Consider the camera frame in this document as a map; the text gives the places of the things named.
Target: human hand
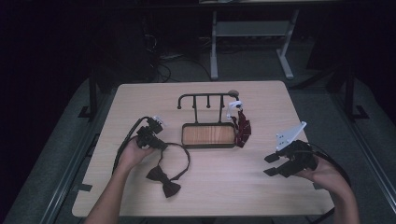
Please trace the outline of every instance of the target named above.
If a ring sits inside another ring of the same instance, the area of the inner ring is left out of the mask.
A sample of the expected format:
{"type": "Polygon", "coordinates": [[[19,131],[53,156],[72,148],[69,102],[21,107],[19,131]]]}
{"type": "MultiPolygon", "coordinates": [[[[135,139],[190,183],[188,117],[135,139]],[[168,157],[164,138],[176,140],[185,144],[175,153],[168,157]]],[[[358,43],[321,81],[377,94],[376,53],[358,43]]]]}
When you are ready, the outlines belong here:
{"type": "Polygon", "coordinates": [[[140,163],[147,155],[151,154],[155,148],[149,147],[147,149],[140,148],[136,143],[136,136],[129,141],[125,149],[120,155],[119,165],[117,168],[124,169],[128,173],[134,168],[138,163],[140,163]]]}
{"type": "Polygon", "coordinates": [[[295,175],[309,179],[312,182],[321,185],[329,192],[338,195],[345,195],[345,193],[351,192],[348,183],[331,163],[317,156],[314,156],[314,158],[318,164],[315,171],[308,168],[295,175]]]}

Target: black bow tie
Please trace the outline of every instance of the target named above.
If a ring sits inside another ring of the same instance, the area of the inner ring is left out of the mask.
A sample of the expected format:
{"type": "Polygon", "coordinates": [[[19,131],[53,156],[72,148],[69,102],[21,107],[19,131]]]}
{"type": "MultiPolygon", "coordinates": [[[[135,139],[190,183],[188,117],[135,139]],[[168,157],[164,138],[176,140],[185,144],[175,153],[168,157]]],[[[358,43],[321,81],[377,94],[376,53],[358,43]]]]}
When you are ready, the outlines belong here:
{"type": "Polygon", "coordinates": [[[168,176],[163,172],[160,165],[152,168],[146,178],[154,181],[161,181],[163,183],[163,193],[165,197],[169,198],[174,196],[180,190],[181,186],[172,182],[174,179],[169,179],[168,176]]]}
{"type": "Polygon", "coordinates": [[[150,179],[150,180],[154,180],[154,181],[161,181],[161,183],[163,183],[163,193],[165,193],[165,197],[166,198],[169,198],[169,197],[172,197],[175,194],[177,194],[178,191],[181,189],[181,186],[179,184],[175,184],[172,181],[173,180],[178,180],[182,175],[184,175],[184,173],[187,172],[187,170],[189,170],[189,167],[190,167],[190,153],[189,153],[189,151],[186,148],[184,148],[180,144],[166,143],[166,145],[168,145],[168,146],[177,146],[177,147],[183,148],[184,152],[187,155],[187,160],[189,161],[189,163],[187,164],[187,167],[182,172],[180,172],[180,174],[178,174],[175,177],[169,179],[168,175],[163,172],[163,169],[160,166],[160,162],[163,160],[163,149],[162,149],[161,150],[161,157],[160,157],[160,160],[158,161],[158,165],[156,167],[152,168],[148,172],[148,175],[146,176],[146,178],[150,179]]]}

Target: human arm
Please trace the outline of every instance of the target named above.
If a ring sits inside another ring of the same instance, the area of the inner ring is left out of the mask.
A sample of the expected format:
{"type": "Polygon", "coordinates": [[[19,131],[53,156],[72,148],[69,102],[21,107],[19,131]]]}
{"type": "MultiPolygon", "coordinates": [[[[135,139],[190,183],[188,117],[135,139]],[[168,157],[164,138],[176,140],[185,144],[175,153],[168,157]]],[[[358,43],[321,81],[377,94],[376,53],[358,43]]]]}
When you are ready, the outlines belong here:
{"type": "Polygon", "coordinates": [[[333,165],[320,157],[315,158],[318,163],[315,171],[306,169],[296,175],[321,185],[333,194],[335,224],[359,224],[358,204],[352,189],[333,165]]]}
{"type": "Polygon", "coordinates": [[[108,181],[85,223],[117,223],[120,214],[122,193],[131,170],[140,163],[154,149],[141,149],[133,138],[123,150],[117,168],[108,181]]]}

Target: wooden table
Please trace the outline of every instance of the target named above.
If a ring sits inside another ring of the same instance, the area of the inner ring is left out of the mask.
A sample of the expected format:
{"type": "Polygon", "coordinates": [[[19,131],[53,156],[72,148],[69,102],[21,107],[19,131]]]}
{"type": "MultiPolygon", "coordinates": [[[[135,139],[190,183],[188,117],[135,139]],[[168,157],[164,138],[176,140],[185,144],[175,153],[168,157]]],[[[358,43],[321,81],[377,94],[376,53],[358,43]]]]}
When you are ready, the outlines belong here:
{"type": "MultiPolygon", "coordinates": [[[[77,217],[88,215],[104,190],[120,143],[136,121],[144,116],[160,116],[166,123],[157,136],[164,142],[180,143],[181,127],[194,122],[192,99],[177,99],[185,93],[239,91],[244,113],[250,119],[252,135],[244,147],[189,149],[190,170],[176,183],[180,192],[166,199],[160,182],[146,179],[160,157],[160,151],[146,157],[127,180],[121,216],[137,217],[222,217],[319,215],[333,207],[327,190],[315,190],[308,180],[281,175],[269,177],[262,171],[285,160],[268,164],[263,159],[275,152],[276,133],[300,123],[285,85],[280,81],[201,82],[121,85],[108,113],[105,126],[92,156],[73,207],[77,217]]],[[[224,98],[227,105],[234,98],[224,98]]],[[[198,121],[219,120],[219,100],[197,98],[198,121]]],[[[306,141],[304,133],[298,137],[306,141]]],[[[162,168],[173,177],[185,168],[182,149],[165,150],[162,168]]]]}

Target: wooden tray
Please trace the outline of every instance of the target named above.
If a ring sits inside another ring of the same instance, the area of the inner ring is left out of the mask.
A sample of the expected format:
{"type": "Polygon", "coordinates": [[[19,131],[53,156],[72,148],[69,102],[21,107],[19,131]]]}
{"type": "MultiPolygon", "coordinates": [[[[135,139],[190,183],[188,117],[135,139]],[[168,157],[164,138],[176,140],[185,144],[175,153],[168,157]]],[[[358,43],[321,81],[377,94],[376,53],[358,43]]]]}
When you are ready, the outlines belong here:
{"type": "Polygon", "coordinates": [[[186,123],[182,128],[181,143],[186,148],[234,147],[235,131],[230,122],[186,123]]]}

